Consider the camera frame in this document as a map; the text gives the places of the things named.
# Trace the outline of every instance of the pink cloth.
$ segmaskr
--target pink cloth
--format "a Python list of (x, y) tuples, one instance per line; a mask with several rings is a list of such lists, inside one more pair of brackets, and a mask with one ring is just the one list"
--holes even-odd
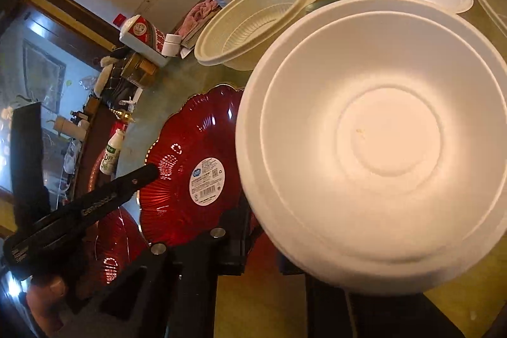
[(212, 11), (218, 8), (218, 4), (215, 0), (204, 0), (201, 3), (195, 5), (187, 17), (183, 21), (183, 24), (176, 32), (176, 35), (180, 35), (185, 38), (194, 29), (199, 22), (207, 17)]

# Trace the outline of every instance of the white oval label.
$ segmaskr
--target white oval label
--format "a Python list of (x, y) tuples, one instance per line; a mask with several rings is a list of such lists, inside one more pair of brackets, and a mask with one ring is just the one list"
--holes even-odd
[(206, 158), (192, 171), (189, 182), (190, 197), (197, 205), (215, 202), (224, 189), (225, 169), (216, 158)]

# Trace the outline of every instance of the barcode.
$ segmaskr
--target barcode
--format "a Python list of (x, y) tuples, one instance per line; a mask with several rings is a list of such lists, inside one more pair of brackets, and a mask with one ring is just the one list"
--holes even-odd
[(216, 192), (216, 189), (215, 189), (215, 186), (212, 185), (209, 188), (205, 188), (202, 191), (200, 191), (199, 192), (199, 196), (203, 197), (203, 196), (206, 196), (206, 195), (209, 195), (209, 194), (213, 194), (214, 192)]

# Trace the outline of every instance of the silver bolt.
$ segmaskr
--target silver bolt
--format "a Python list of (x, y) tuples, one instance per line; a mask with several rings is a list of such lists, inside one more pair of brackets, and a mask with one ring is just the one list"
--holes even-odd
[(225, 235), (225, 229), (223, 228), (213, 228), (209, 234), (213, 237), (213, 238), (221, 238)]
[(167, 250), (164, 244), (153, 244), (150, 251), (154, 255), (162, 255)]

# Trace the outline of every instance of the green table surface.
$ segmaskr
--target green table surface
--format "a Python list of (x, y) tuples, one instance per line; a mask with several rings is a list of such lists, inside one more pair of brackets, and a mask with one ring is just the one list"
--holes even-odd
[[(318, 0), (308, 12), (338, 0)], [(477, 0), (460, 14), (478, 28), (507, 60), (505, 36)], [(162, 126), (189, 97), (226, 83), (243, 88), (251, 71), (240, 72), (223, 65), (201, 66), (193, 53), (184, 60), (173, 58), (161, 69), (155, 84), (145, 90), (136, 105), (135, 123), (127, 130), (118, 162), (118, 176), (141, 167)], [(127, 210), (138, 221), (139, 207), (133, 198)], [(480, 337), (491, 325), (507, 299), (507, 238), (464, 275), (427, 296), (460, 328), (467, 338)], [(303, 276), (278, 274), (275, 249), (267, 237), (255, 246), (241, 277), (220, 277), (217, 291), (215, 337), (305, 337), (306, 304)]]

